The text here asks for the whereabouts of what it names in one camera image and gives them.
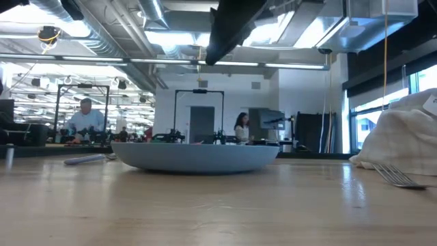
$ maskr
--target gray door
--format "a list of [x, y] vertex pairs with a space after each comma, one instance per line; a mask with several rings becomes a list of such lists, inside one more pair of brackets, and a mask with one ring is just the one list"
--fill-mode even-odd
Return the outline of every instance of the gray door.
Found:
[[212, 144], [214, 141], [214, 107], [191, 107], [190, 144], [203, 141]]

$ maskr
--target white wall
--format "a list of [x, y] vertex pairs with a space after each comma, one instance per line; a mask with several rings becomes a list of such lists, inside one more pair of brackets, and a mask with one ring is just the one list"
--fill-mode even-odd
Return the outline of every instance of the white wall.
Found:
[[[173, 108], [175, 90], [192, 90], [198, 88], [197, 75], [162, 76], [169, 90], [156, 91], [156, 108], [154, 134], [168, 133], [173, 128]], [[208, 80], [208, 90], [225, 92], [225, 110], [223, 128], [233, 135], [234, 124], [238, 114], [247, 112], [249, 108], [269, 108], [269, 81], [261, 75], [205, 74], [202, 79]], [[260, 90], [252, 90], [251, 82], [262, 82]], [[214, 129], [221, 128], [221, 94], [178, 93], [178, 108], [176, 110], [176, 128], [188, 136], [190, 122], [190, 107], [206, 106], [215, 108]]]
[[[280, 110], [287, 117], [302, 113], [323, 113], [326, 95], [326, 113], [332, 110], [337, 113], [336, 151], [343, 152], [342, 122], [343, 92], [341, 84], [347, 80], [347, 56], [338, 55], [331, 71], [317, 70], [278, 70], [271, 80], [264, 80], [262, 75], [202, 74], [202, 80], [208, 80], [208, 90], [225, 91], [224, 130], [228, 134], [234, 132], [237, 115], [248, 108], [270, 108]], [[178, 76], [163, 74], [161, 77], [170, 90], [157, 90], [154, 134], [167, 133], [173, 128], [173, 107], [175, 90], [192, 90], [198, 88], [197, 74]], [[331, 91], [329, 81], [332, 79]], [[252, 90], [251, 82], [262, 82], [261, 90]], [[188, 134], [191, 106], [215, 107], [215, 125], [221, 127], [221, 95], [220, 94], [178, 94], [176, 128]], [[291, 137], [290, 125], [286, 124], [284, 137]]]
[[[341, 84], [348, 79], [347, 55], [337, 56], [330, 71], [285, 70], [279, 71], [279, 110], [287, 117], [301, 113], [325, 113], [331, 108], [337, 113], [335, 152], [343, 152], [343, 132], [349, 125], [342, 119], [343, 91]], [[285, 137], [291, 138], [290, 125], [286, 124]]]

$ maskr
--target light blue bowl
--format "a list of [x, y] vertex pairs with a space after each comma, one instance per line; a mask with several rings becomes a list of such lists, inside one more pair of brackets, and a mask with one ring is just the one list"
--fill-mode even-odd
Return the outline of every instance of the light blue bowl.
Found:
[[279, 147], [112, 143], [114, 153], [140, 169], [193, 174], [230, 174], [261, 169], [276, 158]]

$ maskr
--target table surface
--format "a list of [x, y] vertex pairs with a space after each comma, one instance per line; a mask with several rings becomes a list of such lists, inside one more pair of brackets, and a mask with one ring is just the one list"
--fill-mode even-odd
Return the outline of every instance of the table surface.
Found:
[[0, 172], [2, 246], [437, 242], [437, 189], [392, 187], [344, 161], [279, 159], [246, 174], [183, 176], [65, 158], [16, 159]]

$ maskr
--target white napkin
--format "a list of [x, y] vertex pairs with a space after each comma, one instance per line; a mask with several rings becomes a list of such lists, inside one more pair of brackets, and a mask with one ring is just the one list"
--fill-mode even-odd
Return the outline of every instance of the white napkin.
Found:
[[350, 161], [365, 169], [378, 163], [395, 165], [407, 174], [437, 176], [437, 115], [423, 109], [432, 94], [437, 95], [437, 89], [392, 103]]

